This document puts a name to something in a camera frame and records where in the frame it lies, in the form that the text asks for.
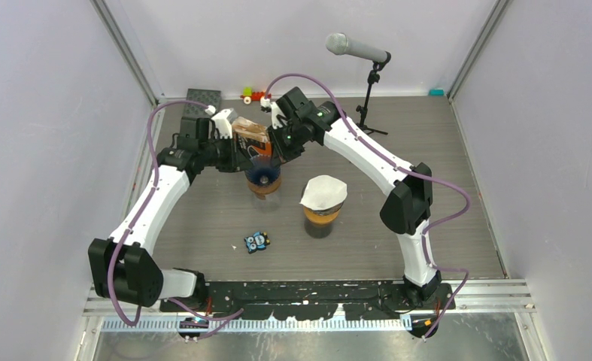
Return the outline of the orange coffee filter bag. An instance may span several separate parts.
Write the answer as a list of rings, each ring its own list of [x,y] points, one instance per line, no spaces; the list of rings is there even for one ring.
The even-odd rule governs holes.
[[[237,142],[249,158],[271,157],[272,144],[265,126],[244,117],[237,117],[232,123]]]

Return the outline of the blue ribbed dripper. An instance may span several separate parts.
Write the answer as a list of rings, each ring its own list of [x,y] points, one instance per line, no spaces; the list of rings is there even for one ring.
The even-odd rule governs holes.
[[[281,167],[273,165],[267,156],[255,156],[251,159],[252,166],[246,170],[247,180],[258,187],[268,187],[275,183],[281,175]]]

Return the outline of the white paper coffee filter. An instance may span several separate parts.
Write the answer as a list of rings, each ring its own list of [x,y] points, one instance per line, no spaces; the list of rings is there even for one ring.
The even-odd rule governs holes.
[[[299,204],[312,211],[325,211],[340,205],[348,196],[348,185],[338,178],[323,174],[305,185]]]

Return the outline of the dark glass carafe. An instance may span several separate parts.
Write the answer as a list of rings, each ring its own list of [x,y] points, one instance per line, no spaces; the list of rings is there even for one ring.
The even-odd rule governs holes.
[[[333,223],[319,224],[305,220],[304,227],[306,233],[316,239],[326,238],[333,231]]]

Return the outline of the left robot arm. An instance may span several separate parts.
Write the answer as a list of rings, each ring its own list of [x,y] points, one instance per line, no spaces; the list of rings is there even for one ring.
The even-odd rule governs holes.
[[[106,238],[96,238],[88,257],[96,294],[113,304],[150,307],[160,299],[178,298],[189,311],[207,302],[205,276],[182,268],[161,269],[152,257],[159,234],[180,197],[205,168],[237,172],[250,160],[236,144],[226,109],[198,117],[181,127],[176,142],[161,149],[144,192],[126,219]]]

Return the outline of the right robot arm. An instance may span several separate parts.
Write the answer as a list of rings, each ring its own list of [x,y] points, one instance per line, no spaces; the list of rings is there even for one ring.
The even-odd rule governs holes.
[[[260,104],[272,117],[273,164],[299,157],[305,143],[315,141],[355,165],[385,194],[380,218],[399,240],[407,301],[419,309],[432,303],[442,276],[430,265],[430,246],[422,239],[433,203],[430,168],[395,157],[349,120],[340,106],[332,101],[315,105],[298,87],[275,101],[262,98]]]

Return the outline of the dark grey studded plate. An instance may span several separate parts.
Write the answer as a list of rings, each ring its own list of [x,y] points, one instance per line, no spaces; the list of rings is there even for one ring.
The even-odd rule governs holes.
[[[186,94],[186,100],[211,105],[216,111],[221,109],[222,93],[220,90],[212,89],[193,89],[189,88]],[[195,104],[185,104],[183,118],[207,117],[208,113],[204,108]]]

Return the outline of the toy train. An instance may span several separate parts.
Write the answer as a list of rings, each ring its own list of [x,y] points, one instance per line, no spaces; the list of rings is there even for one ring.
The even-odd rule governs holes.
[[[259,102],[265,94],[264,91],[254,91],[251,87],[245,87],[239,98],[245,105],[250,105],[252,102]]]

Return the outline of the blue owl toy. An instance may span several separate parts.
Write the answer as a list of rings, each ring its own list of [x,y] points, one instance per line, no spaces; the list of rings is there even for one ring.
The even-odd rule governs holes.
[[[245,237],[244,244],[247,252],[252,254],[260,250],[265,250],[271,244],[271,241],[267,232],[258,231]]]

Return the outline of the black microphone tripod stand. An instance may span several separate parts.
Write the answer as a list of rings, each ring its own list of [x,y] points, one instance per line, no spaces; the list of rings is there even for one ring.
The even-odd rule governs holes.
[[[365,132],[367,135],[371,134],[380,134],[380,135],[388,135],[388,132],[383,130],[375,129],[366,124],[366,119],[369,113],[369,104],[372,95],[372,88],[373,85],[378,83],[381,79],[379,72],[385,67],[385,62],[373,62],[372,70],[369,72],[367,77],[367,90],[366,95],[364,98],[364,102],[362,105],[358,105],[356,107],[356,112],[360,115],[360,121],[358,123],[358,127]]]

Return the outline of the grey microphone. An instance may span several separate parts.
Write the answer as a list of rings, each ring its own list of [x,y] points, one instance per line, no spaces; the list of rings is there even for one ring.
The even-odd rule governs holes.
[[[329,52],[337,56],[354,56],[381,64],[386,64],[391,59],[389,52],[357,41],[344,33],[328,35],[325,46]]]

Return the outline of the teal block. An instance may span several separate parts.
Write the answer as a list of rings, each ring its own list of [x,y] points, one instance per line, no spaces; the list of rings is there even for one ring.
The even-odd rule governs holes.
[[[428,96],[438,96],[442,97],[445,96],[445,91],[443,89],[430,89],[428,92]]]

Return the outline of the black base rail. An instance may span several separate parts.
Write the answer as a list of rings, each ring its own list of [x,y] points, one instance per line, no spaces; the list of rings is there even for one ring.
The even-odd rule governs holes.
[[[194,295],[162,302],[162,312],[209,311],[224,317],[241,311],[243,320],[392,320],[409,311],[432,316],[453,309],[451,286],[440,284],[423,299],[402,281],[213,281]]]

